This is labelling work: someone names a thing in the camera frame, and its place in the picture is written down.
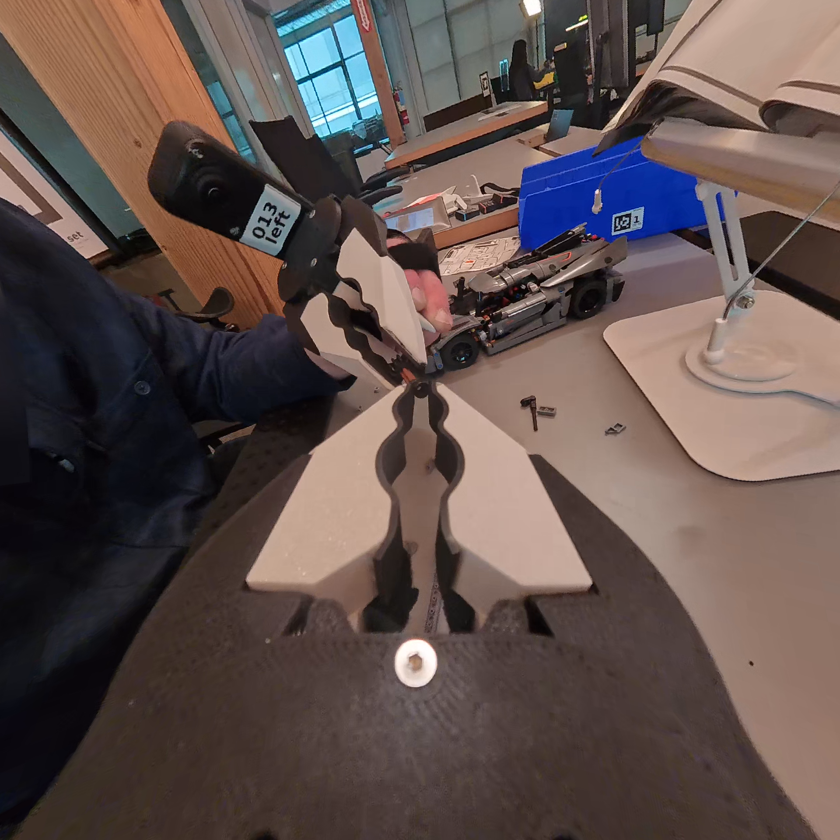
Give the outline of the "open instruction book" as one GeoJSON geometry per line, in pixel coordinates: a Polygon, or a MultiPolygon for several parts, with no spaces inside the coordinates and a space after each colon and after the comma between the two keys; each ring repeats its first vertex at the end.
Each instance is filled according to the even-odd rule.
{"type": "Polygon", "coordinates": [[[839,2],[692,2],[597,153],[666,119],[814,139],[839,131],[839,2]]]}

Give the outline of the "white book stand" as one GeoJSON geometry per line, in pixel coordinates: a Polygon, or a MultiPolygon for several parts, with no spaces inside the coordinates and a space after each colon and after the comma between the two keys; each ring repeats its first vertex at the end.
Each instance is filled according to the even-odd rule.
{"type": "Polygon", "coordinates": [[[643,154],[697,178],[721,296],[610,324],[604,341],[698,466],[742,481],[838,471],[838,323],[755,290],[736,193],[838,227],[838,136],[666,119],[643,154]]]}

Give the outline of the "black dimpled fabric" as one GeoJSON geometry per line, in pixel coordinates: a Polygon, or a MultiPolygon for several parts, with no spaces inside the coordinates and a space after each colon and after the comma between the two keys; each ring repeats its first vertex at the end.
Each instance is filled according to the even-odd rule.
{"type": "Polygon", "coordinates": [[[280,407],[262,416],[249,434],[221,444],[209,459],[216,495],[195,544],[212,537],[296,459],[323,441],[334,403],[334,396],[321,396],[280,407]]]}

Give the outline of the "long wooden table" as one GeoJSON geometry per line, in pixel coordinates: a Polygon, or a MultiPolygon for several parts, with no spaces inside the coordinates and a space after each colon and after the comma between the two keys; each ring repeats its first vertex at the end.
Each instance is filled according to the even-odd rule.
{"type": "Polygon", "coordinates": [[[390,171],[413,164],[432,154],[457,148],[469,141],[541,118],[548,113],[548,109],[548,103],[542,100],[502,103],[490,108],[487,113],[469,115],[397,145],[385,158],[384,167],[390,171]]]}

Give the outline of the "blue bin with marker tag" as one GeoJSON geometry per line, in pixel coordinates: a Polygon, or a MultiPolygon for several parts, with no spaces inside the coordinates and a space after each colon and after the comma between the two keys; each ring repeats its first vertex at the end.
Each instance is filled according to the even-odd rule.
{"type": "Polygon", "coordinates": [[[640,144],[630,140],[597,156],[591,147],[525,168],[520,246],[533,251],[581,224],[610,241],[705,227],[696,177],[649,160],[640,144]]]}

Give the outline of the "person's left hand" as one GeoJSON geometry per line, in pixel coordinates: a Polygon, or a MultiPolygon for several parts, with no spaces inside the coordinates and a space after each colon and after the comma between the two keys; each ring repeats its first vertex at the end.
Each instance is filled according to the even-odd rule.
{"type": "Polygon", "coordinates": [[[389,255],[404,271],[416,311],[431,327],[423,329],[426,345],[453,328],[448,292],[438,264],[438,249],[429,234],[411,239],[403,232],[389,228],[386,247],[389,255]]]}

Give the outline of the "black mesh chair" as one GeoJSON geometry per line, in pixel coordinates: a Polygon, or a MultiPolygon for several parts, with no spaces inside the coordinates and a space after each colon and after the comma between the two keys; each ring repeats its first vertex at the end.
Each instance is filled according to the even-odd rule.
{"type": "Polygon", "coordinates": [[[291,116],[264,122],[250,120],[249,125],[292,189],[312,203],[327,196],[351,196],[372,207],[403,191],[401,185],[388,185],[392,179],[388,174],[376,175],[367,182],[362,182],[358,169],[348,175],[317,135],[303,137],[291,116]]]}

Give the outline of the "white sticker sheet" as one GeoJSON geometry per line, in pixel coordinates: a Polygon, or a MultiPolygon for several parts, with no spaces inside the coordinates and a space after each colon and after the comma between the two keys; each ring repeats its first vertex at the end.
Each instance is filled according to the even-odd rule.
{"type": "Polygon", "coordinates": [[[440,274],[451,277],[493,270],[511,260],[519,249],[519,236],[452,246],[438,254],[440,274]]]}

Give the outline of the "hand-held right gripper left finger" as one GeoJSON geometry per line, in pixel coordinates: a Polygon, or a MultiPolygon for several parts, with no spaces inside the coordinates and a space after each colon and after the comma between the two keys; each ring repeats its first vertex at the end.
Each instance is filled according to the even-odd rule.
{"type": "Polygon", "coordinates": [[[417,601],[394,489],[415,389],[395,389],[315,447],[246,576],[257,592],[339,603],[372,632],[401,632],[417,601]]]}

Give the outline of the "framed wall poster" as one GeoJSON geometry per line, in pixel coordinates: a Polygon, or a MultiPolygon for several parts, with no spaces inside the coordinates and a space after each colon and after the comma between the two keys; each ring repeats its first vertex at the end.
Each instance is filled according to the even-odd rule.
{"type": "Polygon", "coordinates": [[[18,147],[1,131],[1,197],[60,236],[82,256],[93,259],[109,246],[68,204],[18,147]]]}

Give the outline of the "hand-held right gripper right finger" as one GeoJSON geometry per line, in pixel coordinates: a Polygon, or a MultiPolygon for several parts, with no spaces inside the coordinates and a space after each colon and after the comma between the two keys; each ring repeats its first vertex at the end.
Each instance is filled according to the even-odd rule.
{"type": "Polygon", "coordinates": [[[429,387],[440,502],[436,576],[450,632],[472,632],[499,602],[593,585],[527,450],[444,385],[429,387]]]}

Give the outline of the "person's left forearm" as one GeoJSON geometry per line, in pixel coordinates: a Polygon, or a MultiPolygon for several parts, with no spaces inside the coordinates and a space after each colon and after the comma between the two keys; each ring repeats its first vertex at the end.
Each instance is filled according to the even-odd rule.
{"type": "Polygon", "coordinates": [[[263,414],[355,383],[354,375],[306,350],[279,316],[244,332],[204,329],[138,298],[130,308],[156,362],[155,407],[181,424],[253,424],[263,414]]]}

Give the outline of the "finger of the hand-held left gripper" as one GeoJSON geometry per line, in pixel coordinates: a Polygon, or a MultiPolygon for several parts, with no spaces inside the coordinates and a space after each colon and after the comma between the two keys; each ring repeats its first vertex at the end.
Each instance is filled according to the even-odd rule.
{"type": "Polygon", "coordinates": [[[380,330],[394,340],[405,357],[425,369],[427,352],[421,317],[403,269],[388,254],[379,255],[361,231],[353,228],[339,249],[337,271],[346,284],[357,288],[380,330]]]}
{"type": "Polygon", "coordinates": [[[382,342],[376,316],[362,301],[351,305],[341,297],[318,294],[305,304],[299,322],[326,361],[387,390],[399,387],[396,353],[382,342]]]}

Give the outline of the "wooden tray with tablet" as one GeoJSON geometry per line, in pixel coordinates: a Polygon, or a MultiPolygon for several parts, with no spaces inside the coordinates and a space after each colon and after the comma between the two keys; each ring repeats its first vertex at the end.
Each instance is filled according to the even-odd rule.
{"type": "Polygon", "coordinates": [[[452,228],[445,196],[442,193],[385,213],[382,217],[388,229],[411,239],[419,237],[424,230],[435,236],[452,228]]]}

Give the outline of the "dark lego car model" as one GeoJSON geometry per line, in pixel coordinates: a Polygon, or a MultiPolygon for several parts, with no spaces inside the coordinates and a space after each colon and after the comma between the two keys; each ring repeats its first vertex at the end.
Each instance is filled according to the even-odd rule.
{"type": "Polygon", "coordinates": [[[625,280],[627,236],[608,239],[581,224],[492,268],[460,276],[450,297],[451,330],[427,351],[427,375],[464,370],[480,352],[499,354],[583,321],[618,301],[625,280]]]}

